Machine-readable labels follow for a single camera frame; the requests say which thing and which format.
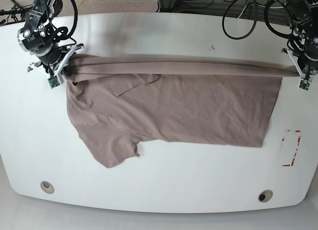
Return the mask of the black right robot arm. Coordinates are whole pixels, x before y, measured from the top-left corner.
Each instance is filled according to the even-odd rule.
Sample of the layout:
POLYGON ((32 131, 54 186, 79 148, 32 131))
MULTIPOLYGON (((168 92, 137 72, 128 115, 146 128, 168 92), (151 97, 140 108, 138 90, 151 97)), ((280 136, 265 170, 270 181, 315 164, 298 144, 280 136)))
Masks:
POLYGON ((75 0, 70 2, 74 9, 71 29, 65 26, 57 28, 52 23, 53 18, 62 11, 62 0, 34 0, 24 27, 17 34, 20 47, 39 59, 31 63, 27 70, 39 70, 43 66, 50 88, 63 84, 63 69, 75 51, 84 47, 84 44, 72 38, 77 27, 78 10, 75 0))

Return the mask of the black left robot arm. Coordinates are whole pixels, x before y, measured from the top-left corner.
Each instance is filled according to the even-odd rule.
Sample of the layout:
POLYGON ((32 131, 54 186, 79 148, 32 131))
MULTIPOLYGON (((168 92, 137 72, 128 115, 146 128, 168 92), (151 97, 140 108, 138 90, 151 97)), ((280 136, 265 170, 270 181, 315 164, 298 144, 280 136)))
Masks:
MULTIPOLYGON (((241 37, 229 35, 225 29, 225 18, 231 7, 239 0, 234 0, 222 17, 222 30, 233 40, 247 38, 255 29, 258 16, 258 3, 254 5, 254 20, 249 32, 241 37)), ((276 36, 287 40, 287 48, 282 52, 289 55, 300 76, 299 88, 310 90, 315 77, 318 76, 318 0, 269 0, 264 6, 264 22, 267 28, 276 36), (285 34, 275 30, 268 19, 268 13, 273 4, 279 3, 289 18, 290 33, 285 34)))

